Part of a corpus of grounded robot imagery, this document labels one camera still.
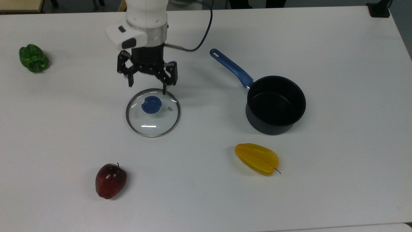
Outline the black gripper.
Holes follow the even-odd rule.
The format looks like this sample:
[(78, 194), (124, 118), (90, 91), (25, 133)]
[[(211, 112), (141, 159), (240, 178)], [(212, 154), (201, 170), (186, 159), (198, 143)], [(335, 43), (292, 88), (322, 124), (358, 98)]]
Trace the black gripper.
[[(162, 94), (166, 95), (167, 87), (176, 85), (178, 80), (177, 62), (164, 63), (164, 44), (154, 47), (132, 48), (120, 51), (117, 57), (117, 72), (123, 74), (131, 88), (134, 84), (134, 74), (142, 72), (154, 75), (162, 84)], [(131, 61), (132, 66), (126, 67), (126, 62)]]

